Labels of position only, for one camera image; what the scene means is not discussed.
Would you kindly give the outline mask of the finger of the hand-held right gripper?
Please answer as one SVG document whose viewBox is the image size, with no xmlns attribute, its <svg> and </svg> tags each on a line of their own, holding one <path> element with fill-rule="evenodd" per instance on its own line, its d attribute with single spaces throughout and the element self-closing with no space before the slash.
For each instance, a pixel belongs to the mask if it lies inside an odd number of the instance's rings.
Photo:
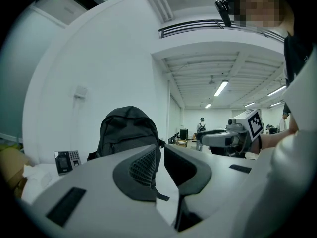
<svg viewBox="0 0 317 238">
<path fill-rule="evenodd" d="M 233 134 L 228 130 L 209 130 L 197 134 L 197 140 L 211 147 L 227 147 L 232 143 Z"/>
</svg>

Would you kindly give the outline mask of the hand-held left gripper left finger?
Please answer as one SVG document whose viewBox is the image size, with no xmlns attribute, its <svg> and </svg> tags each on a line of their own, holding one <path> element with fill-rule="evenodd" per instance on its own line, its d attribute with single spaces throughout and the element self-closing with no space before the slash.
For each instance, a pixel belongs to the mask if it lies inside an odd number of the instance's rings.
<svg viewBox="0 0 317 238">
<path fill-rule="evenodd" d="M 59 237 L 169 238 L 150 182 L 156 146 L 96 158 L 76 167 L 33 203 Z"/>
</svg>

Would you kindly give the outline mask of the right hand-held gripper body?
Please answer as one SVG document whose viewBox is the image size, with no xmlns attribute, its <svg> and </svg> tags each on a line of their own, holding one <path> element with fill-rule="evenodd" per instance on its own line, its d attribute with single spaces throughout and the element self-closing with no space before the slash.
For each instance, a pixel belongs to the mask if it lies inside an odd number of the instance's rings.
<svg viewBox="0 0 317 238">
<path fill-rule="evenodd" d="M 229 145 L 225 149 L 225 155 L 245 158 L 245 154 L 251 151 L 254 141 L 263 132 L 259 110 L 246 110 L 230 118 L 226 131 L 229 133 L 229 139 L 226 140 Z"/>
</svg>

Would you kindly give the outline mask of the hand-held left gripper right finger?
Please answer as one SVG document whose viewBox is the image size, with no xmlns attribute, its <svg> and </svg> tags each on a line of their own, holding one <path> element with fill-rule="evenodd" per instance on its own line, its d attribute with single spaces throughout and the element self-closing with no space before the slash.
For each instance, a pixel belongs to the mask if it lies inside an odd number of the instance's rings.
<svg viewBox="0 0 317 238">
<path fill-rule="evenodd" d="M 270 154 L 250 160 L 165 145 L 164 165 L 179 191 L 174 226 L 181 232 L 213 215 L 230 200 L 238 202 L 241 186 L 264 181 Z"/>
</svg>

